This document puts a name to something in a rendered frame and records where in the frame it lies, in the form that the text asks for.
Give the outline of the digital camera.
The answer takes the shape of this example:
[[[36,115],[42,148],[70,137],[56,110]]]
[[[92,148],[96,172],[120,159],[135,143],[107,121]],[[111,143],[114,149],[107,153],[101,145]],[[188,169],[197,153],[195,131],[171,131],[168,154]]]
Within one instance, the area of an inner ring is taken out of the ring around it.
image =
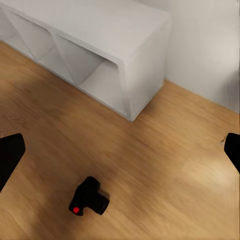
[[[101,183],[96,178],[89,176],[76,189],[69,210],[78,216],[83,216],[83,209],[90,208],[103,215],[110,200],[98,192],[100,186]]]

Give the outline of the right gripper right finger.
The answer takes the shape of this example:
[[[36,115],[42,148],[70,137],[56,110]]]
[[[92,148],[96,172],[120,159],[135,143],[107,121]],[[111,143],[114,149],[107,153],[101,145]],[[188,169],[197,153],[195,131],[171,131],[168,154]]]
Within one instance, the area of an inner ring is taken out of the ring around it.
[[[227,135],[224,151],[235,165],[240,173],[240,135],[235,133],[229,133]]]

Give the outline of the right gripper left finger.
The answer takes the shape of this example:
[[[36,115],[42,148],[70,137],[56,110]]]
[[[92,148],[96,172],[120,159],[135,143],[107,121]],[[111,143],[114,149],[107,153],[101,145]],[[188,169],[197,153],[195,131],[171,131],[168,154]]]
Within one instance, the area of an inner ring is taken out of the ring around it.
[[[25,152],[21,133],[0,138],[0,193]]]

